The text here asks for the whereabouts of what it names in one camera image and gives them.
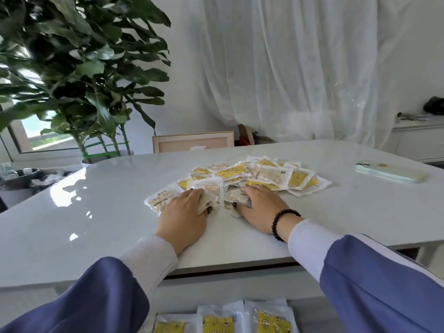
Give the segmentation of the window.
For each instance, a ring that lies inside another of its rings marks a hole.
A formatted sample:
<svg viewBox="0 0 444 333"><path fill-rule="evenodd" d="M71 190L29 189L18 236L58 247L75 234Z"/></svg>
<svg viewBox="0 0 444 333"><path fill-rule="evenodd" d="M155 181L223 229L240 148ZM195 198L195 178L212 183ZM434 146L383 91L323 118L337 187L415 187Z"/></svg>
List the window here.
<svg viewBox="0 0 444 333"><path fill-rule="evenodd" d="M73 137L55 132L41 134L51 123L39 120L35 115L13 121L0 136L8 151L13 154L44 153L78 150Z"/></svg>

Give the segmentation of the white side cabinet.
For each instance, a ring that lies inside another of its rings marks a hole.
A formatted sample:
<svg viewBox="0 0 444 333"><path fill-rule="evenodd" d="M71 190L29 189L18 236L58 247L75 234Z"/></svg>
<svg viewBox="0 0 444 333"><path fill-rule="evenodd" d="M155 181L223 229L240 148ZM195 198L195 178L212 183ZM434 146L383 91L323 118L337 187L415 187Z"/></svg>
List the white side cabinet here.
<svg viewBox="0 0 444 333"><path fill-rule="evenodd" d="M444 163L444 116L396 122L381 150L418 162Z"/></svg>

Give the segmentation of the person's left hand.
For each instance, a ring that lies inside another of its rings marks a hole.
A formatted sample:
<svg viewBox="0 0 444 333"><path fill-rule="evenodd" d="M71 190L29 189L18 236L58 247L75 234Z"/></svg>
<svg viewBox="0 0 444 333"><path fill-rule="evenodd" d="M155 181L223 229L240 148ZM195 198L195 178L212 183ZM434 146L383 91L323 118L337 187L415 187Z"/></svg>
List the person's left hand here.
<svg viewBox="0 0 444 333"><path fill-rule="evenodd" d="M171 244L177 256L199 240L206 230L210 211L198 212L198 201L203 193L203 189L187 190L173 198L160 214L155 235Z"/></svg>

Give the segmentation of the black bag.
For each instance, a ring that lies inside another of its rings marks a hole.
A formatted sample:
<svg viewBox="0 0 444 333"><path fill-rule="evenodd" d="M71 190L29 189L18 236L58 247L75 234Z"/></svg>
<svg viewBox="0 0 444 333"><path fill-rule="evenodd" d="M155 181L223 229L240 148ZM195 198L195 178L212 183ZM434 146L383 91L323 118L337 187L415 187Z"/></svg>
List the black bag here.
<svg viewBox="0 0 444 333"><path fill-rule="evenodd" d="M431 115L444 116L444 98L437 96L431 97L424 104L423 111Z"/></svg>

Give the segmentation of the small white snack packet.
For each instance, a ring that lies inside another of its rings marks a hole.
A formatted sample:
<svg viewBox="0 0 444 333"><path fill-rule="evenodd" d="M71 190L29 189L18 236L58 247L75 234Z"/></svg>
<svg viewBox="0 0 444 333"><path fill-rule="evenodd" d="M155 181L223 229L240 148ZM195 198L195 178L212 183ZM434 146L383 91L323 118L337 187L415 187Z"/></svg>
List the small white snack packet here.
<svg viewBox="0 0 444 333"><path fill-rule="evenodd" d="M247 193L241 191L240 187L228 186L228 190L224 193L224 208L230 216L241 218L233 204L244 204L251 207L251 199Z"/></svg>

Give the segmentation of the clear plastic bottle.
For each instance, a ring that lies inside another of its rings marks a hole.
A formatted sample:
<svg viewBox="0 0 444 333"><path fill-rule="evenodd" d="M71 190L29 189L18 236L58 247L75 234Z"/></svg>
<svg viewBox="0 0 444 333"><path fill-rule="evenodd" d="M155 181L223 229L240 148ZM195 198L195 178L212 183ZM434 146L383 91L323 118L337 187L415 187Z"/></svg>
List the clear plastic bottle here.
<svg viewBox="0 0 444 333"><path fill-rule="evenodd" d="M10 162L4 162L1 164L0 179L3 181L8 181L17 179L19 177L19 173L12 168L12 164Z"/></svg>

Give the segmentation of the white sheer curtain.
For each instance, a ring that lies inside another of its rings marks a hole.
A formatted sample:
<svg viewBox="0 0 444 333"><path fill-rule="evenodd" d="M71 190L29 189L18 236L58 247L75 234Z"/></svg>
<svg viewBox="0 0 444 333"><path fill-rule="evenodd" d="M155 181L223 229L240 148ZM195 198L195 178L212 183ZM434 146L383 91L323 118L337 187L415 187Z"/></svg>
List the white sheer curtain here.
<svg viewBox="0 0 444 333"><path fill-rule="evenodd" d="M202 94L226 125L273 142L381 149L401 111L408 32L444 0L202 0Z"/></svg>

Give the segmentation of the person's left forearm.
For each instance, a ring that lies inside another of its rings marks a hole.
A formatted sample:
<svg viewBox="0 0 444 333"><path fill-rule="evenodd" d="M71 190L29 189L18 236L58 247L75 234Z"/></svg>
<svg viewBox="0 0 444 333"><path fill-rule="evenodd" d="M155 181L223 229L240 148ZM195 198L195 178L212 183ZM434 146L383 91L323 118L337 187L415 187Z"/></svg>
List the person's left forearm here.
<svg viewBox="0 0 444 333"><path fill-rule="evenodd" d="M143 238L122 258L100 258L61 296L0 333L138 333L150 294L176 267L178 254L172 239Z"/></svg>

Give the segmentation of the large green leafy plant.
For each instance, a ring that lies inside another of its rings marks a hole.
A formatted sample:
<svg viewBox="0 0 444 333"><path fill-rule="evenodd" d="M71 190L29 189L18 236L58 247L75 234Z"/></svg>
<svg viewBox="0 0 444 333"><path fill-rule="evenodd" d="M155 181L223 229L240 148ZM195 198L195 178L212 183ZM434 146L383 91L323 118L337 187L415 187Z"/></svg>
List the large green leafy plant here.
<svg viewBox="0 0 444 333"><path fill-rule="evenodd" d="M153 83L170 66L154 25L171 20L152 0L0 0L0 134L36 117L45 136L69 136L91 164L132 155L125 125L142 104L162 106Z"/></svg>

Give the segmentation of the wooden board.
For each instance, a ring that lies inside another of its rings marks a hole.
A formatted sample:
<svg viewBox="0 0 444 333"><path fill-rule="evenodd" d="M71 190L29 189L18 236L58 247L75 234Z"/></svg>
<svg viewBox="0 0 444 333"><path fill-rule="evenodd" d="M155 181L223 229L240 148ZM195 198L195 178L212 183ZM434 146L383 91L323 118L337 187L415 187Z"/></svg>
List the wooden board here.
<svg viewBox="0 0 444 333"><path fill-rule="evenodd" d="M241 144L241 139L243 139L245 144L256 145L254 134L248 126L239 124L237 127L239 131L239 144Z"/></svg>

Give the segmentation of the white beige snack packet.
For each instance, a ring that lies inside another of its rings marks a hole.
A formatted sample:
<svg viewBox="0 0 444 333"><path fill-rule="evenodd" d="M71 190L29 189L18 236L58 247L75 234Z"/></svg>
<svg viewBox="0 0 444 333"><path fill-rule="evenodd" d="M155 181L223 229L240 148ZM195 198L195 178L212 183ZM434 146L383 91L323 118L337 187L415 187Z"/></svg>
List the white beige snack packet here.
<svg viewBox="0 0 444 333"><path fill-rule="evenodd" d="M171 200L178 197L186 190L203 189L204 192L198 201L198 214L202 214L208 207L219 209L219 204L223 196L223 180L221 178L203 178L196 180L187 178L185 180L169 184L163 190L147 197L144 201L145 205L154 212L161 214L165 206Z"/></svg>

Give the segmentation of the person's right hand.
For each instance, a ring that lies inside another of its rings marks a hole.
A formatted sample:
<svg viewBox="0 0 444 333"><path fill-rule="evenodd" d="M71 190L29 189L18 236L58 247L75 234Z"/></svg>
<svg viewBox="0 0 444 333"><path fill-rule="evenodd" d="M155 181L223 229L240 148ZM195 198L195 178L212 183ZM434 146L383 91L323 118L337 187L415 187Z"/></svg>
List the person's right hand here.
<svg viewBox="0 0 444 333"><path fill-rule="evenodd" d="M289 209L287 203L274 191L263 185L250 185L240 188L251 199L251 207L243 214L245 220L263 234L272 234L272 224L276 215Z"/></svg>

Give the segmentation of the pale green smartphone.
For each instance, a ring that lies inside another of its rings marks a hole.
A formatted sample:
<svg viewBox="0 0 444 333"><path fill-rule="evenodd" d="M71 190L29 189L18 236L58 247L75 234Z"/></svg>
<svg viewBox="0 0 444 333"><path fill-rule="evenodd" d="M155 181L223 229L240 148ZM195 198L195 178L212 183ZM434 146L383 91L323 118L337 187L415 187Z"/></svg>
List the pale green smartphone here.
<svg viewBox="0 0 444 333"><path fill-rule="evenodd" d="M394 166L382 162L361 161L355 164L357 173L400 183L422 183L429 174L406 167Z"/></svg>

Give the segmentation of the bin with black bag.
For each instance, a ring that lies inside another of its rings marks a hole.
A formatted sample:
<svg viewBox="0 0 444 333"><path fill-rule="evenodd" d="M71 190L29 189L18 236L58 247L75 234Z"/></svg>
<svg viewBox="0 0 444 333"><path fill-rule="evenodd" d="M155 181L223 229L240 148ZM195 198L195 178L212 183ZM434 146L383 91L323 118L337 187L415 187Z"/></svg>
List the bin with black bag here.
<svg viewBox="0 0 444 333"><path fill-rule="evenodd" d="M55 183L74 173L74 171L32 169L24 174L18 170L19 177L3 180L0 177L0 213L46 190Z"/></svg>

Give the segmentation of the metal tool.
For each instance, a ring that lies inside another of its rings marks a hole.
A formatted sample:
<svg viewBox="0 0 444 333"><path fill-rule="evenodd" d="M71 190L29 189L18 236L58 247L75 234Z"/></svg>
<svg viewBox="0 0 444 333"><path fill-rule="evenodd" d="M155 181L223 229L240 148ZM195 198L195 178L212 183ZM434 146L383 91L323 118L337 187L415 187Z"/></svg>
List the metal tool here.
<svg viewBox="0 0 444 333"><path fill-rule="evenodd" d="M399 123L401 121L418 121L418 122L425 122L428 119L430 119L429 114L409 114L409 113L403 113L399 112L396 114L395 122Z"/></svg>

